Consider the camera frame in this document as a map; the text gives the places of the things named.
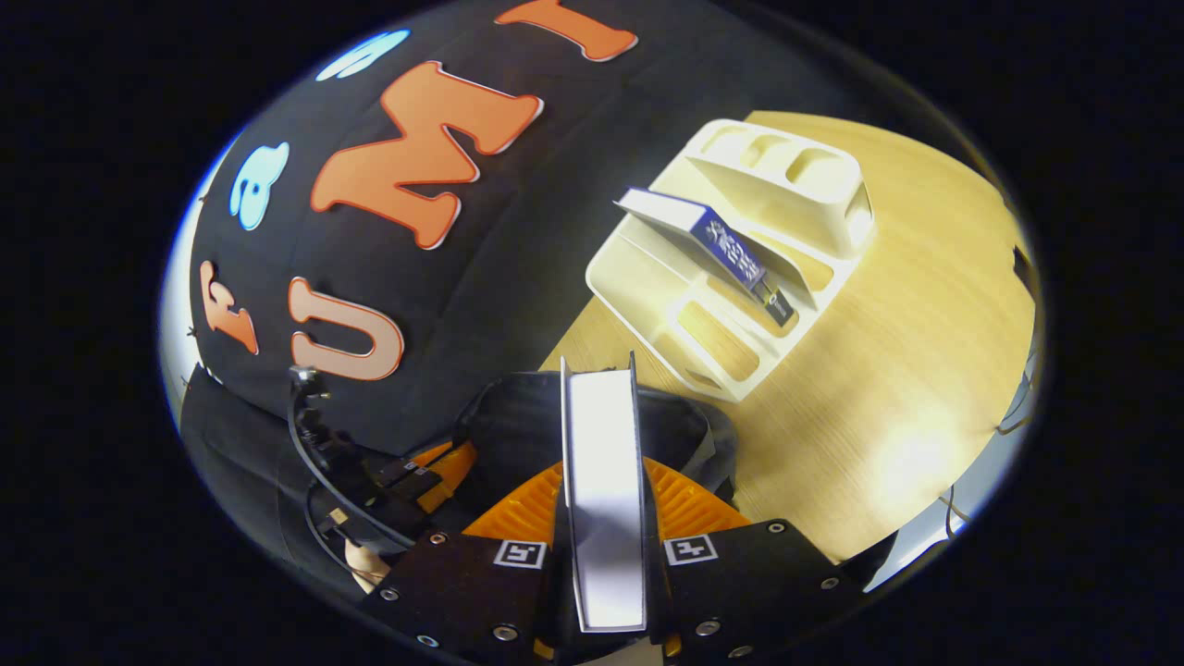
screw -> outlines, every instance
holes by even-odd
[[[498,625],[494,627],[494,638],[500,641],[509,642],[517,638],[517,629],[506,625]]]
[[[701,636],[709,636],[719,630],[720,630],[720,623],[716,622],[715,620],[708,620],[707,622],[701,622],[697,627],[695,627],[695,633]]]

orange letter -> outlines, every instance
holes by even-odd
[[[292,333],[292,361],[296,365],[311,365],[323,372],[369,382],[381,379],[399,367],[403,332],[385,314],[318,294],[303,277],[292,277],[288,286],[288,310],[301,324],[309,318],[332,321],[356,328],[373,341],[371,351],[352,354],[314,344],[308,333],[297,331]]]
[[[495,155],[542,111],[533,95],[511,97],[457,78],[436,60],[397,78],[381,103],[403,137],[334,153],[313,184],[313,210],[348,204],[369,211],[411,229],[425,250],[444,242],[461,199],[451,192],[429,199],[400,185],[472,182],[481,175],[448,128],[472,136],[482,155]]]
[[[230,289],[223,287],[214,278],[214,264],[205,261],[199,269],[201,276],[201,301],[206,306],[206,324],[211,331],[221,331],[234,338],[246,351],[252,354],[259,353],[259,344],[255,340],[255,324],[251,322],[251,313],[246,308],[238,308],[231,314],[230,306],[234,305],[234,296]]]
[[[519,5],[494,19],[495,24],[530,24],[566,37],[580,46],[584,57],[593,63],[611,60],[637,44],[637,36],[628,30],[613,30],[579,12],[559,6],[559,0],[533,0]]]

desk organizer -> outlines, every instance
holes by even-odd
[[[822,316],[875,236],[858,162],[758,124],[715,120],[649,190],[712,206],[796,310],[778,326],[719,267],[625,214],[592,257],[592,292],[688,389],[740,402]]]

wooden table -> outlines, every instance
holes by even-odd
[[[1030,255],[998,191],[928,146],[822,116],[746,120],[863,168],[877,236],[822,319],[739,404],[687,390],[597,297],[542,369],[560,356],[578,371],[619,367],[635,351],[639,383],[712,402],[735,423],[736,507],[789,519],[842,562],[931,505],[1005,415],[1035,316],[1012,249]]]

